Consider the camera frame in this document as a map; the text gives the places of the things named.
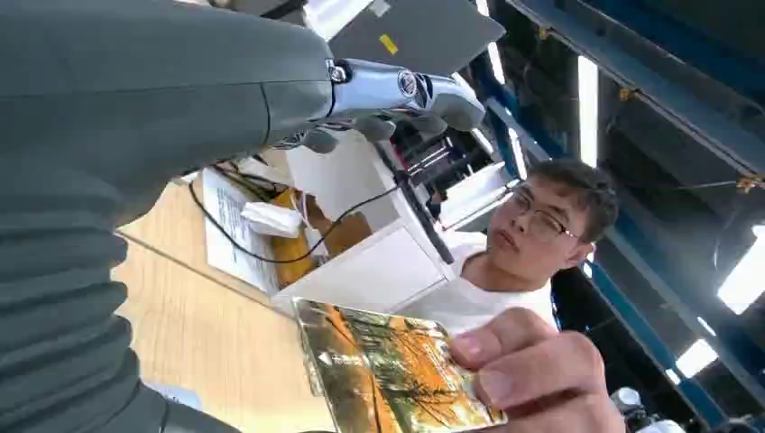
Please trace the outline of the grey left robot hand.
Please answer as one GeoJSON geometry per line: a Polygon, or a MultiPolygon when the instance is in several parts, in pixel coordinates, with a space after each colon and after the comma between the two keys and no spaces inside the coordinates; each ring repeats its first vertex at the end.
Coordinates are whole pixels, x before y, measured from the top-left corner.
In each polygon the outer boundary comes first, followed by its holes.
{"type": "Polygon", "coordinates": [[[176,1],[2,2],[2,431],[227,432],[142,381],[115,231],[175,177],[385,111],[460,130],[484,117],[449,78],[341,60],[291,23],[176,1]]]}

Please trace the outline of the person's hand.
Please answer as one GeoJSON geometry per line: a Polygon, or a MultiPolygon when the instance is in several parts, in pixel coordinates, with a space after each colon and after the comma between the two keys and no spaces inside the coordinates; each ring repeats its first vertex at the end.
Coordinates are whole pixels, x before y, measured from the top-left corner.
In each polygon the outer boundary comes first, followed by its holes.
{"type": "Polygon", "coordinates": [[[604,361],[577,332],[558,332],[534,312],[505,310],[449,342],[474,373],[476,396],[504,412],[495,432],[623,432],[609,397],[604,361]]]}

